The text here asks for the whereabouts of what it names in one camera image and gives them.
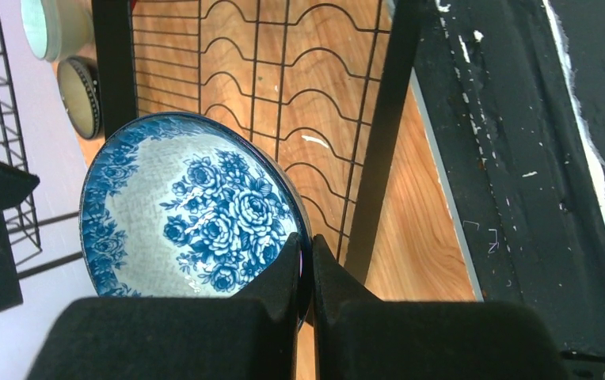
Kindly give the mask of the white grid pattern bowl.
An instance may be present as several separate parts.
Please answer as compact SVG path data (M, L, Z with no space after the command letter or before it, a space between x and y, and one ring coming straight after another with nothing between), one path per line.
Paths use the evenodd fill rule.
M56 62L77 55L93 42L93 18L73 0L21 0L21 19L33 55Z

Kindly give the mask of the black wire dish rack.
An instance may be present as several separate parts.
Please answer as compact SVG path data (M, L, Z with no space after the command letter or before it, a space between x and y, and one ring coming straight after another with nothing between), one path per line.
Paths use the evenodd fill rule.
M275 158L344 259L387 51L384 1L84 1L103 9L86 157L138 116L194 112Z

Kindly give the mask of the white blue rose bowl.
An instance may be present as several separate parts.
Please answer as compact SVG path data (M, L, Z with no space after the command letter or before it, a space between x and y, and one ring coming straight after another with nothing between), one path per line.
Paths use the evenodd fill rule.
M101 297L227 298L301 244L298 313L311 299L311 228L281 167L204 116L161 112L106 139L82 187L79 233Z

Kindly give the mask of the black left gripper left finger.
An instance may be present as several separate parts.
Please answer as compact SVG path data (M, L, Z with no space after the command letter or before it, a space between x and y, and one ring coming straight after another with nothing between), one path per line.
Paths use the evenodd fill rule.
M52 326L31 379L292 379L300 240L229 298L82 298Z

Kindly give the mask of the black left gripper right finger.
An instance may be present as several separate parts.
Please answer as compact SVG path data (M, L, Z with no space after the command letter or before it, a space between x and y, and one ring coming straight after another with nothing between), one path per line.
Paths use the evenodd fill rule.
M389 302L312 241L320 379L566 379L538 316L504 302Z

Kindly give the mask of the black patterned rim bowl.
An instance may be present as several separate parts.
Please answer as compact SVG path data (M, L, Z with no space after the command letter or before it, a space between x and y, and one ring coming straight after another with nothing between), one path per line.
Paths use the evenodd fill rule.
M82 139L98 138L102 122L97 64L92 59L74 55L59 62L56 77L74 131Z

